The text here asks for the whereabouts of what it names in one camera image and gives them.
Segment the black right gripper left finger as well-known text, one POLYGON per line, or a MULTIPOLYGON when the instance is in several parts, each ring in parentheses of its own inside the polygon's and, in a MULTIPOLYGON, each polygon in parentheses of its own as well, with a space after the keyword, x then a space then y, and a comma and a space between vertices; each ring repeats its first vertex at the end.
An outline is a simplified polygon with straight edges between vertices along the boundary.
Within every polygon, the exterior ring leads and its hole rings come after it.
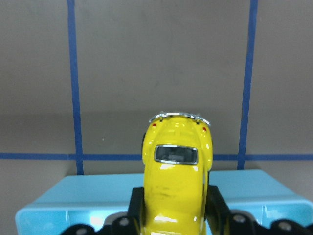
POLYGON ((144 221, 144 188, 132 190, 128 211, 107 217, 111 222, 104 222, 96 231, 92 226, 76 224, 65 229, 63 235, 139 235, 144 221))

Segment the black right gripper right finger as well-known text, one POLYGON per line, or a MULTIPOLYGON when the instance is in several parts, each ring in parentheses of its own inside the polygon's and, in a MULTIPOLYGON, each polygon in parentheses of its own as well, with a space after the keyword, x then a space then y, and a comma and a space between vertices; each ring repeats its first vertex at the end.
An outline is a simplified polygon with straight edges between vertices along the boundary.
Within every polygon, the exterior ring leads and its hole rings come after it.
POLYGON ((217 186, 207 187, 205 219, 214 235, 311 235, 313 225, 279 219, 266 228, 245 211, 230 210, 217 186))

